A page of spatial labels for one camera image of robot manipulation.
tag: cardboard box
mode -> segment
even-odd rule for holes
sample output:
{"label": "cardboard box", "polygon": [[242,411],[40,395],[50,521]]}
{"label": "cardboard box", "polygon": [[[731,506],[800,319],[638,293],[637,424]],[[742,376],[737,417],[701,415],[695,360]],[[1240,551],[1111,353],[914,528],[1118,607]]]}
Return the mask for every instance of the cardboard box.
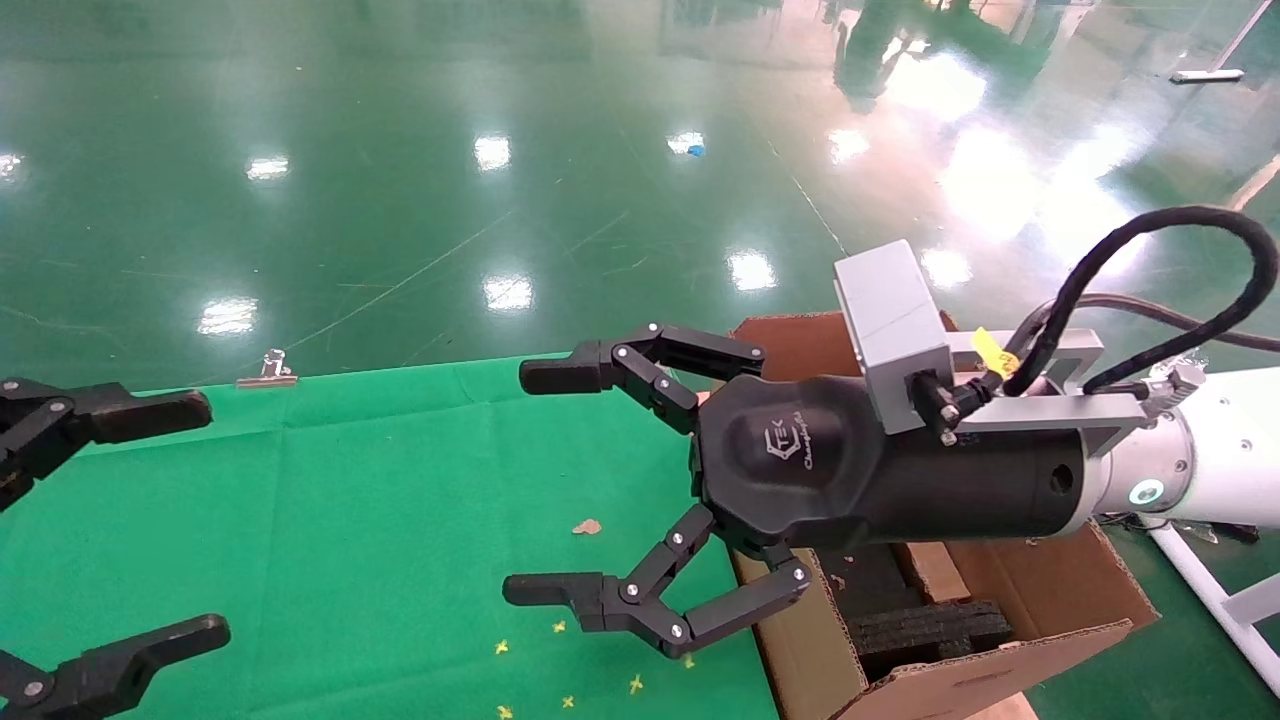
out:
{"label": "cardboard box", "polygon": [[[955,327],[946,315],[943,323]],[[838,313],[750,318],[733,337],[765,348],[765,379],[858,374]],[[897,667],[868,685],[817,556],[797,550],[822,584],[756,626],[785,720],[963,720],[1160,618],[1092,523],[1069,537],[1034,543],[1005,539],[940,547],[959,573],[959,585],[951,580],[940,592],[998,603],[1016,642],[957,660]],[[941,560],[936,550],[933,559]],[[744,583],[765,573],[763,564],[736,553],[733,565]]]}

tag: small debris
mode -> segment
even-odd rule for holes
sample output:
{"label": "small debris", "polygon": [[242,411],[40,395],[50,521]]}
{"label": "small debris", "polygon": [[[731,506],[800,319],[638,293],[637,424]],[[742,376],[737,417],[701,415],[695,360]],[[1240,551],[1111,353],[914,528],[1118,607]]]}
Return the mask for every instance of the small debris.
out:
{"label": "small debris", "polygon": [[593,518],[588,518],[586,520],[582,520],[581,523],[579,523],[579,525],[576,528],[573,528],[573,534],[575,536],[594,536],[595,533],[599,533],[602,529],[604,529],[604,528],[600,527],[599,521],[596,521]]}

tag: yellow tag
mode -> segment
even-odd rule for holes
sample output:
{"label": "yellow tag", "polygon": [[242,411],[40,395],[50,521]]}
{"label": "yellow tag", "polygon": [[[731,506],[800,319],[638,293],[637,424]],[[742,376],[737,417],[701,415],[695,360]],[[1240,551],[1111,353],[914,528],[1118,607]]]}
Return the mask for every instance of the yellow tag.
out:
{"label": "yellow tag", "polygon": [[996,338],[987,332],[987,328],[978,328],[978,332],[973,333],[973,348],[978,351],[978,356],[987,364],[988,370],[1000,373],[1000,377],[1006,380],[1018,372],[1020,365],[1018,356],[1012,352],[1005,352]]}

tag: green cloth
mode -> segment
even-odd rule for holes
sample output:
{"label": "green cloth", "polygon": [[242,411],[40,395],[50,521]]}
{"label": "green cloth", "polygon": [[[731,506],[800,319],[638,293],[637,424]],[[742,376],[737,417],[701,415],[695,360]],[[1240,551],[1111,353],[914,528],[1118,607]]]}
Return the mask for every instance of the green cloth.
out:
{"label": "green cloth", "polygon": [[[232,644],[161,671],[137,720],[776,719],[750,633],[690,669],[502,600],[509,573],[625,575],[691,503],[686,439],[621,392],[527,397],[516,365],[215,387],[204,430],[86,448],[0,516],[0,648],[52,669],[225,615]],[[713,542],[664,598],[732,587]]]}

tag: glossy floor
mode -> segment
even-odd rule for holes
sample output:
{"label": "glossy floor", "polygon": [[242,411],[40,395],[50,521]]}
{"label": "glossy floor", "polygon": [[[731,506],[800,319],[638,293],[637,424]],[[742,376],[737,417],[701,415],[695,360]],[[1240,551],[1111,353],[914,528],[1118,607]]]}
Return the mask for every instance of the glossy floor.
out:
{"label": "glossy floor", "polygon": [[[1143,209],[1280,231],[1280,8],[1231,55],[1243,82],[1166,81],[1257,6],[5,3],[0,361],[157,388],[268,347],[314,375],[719,331],[832,309],[831,263],[904,237],[957,322],[1007,327]],[[1226,238],[1162,233],[1096,287],[1207,316],[1248,273]],[[1079,322],[1112,356],[1165,336]],[[1248,327],[1280,334],[1275,302]],[[1034,693],[1042,716],[1274,716],[1146,539],[1120,543],[1166,620]],[[1280,566],[1208,552],[1235,583]]]}

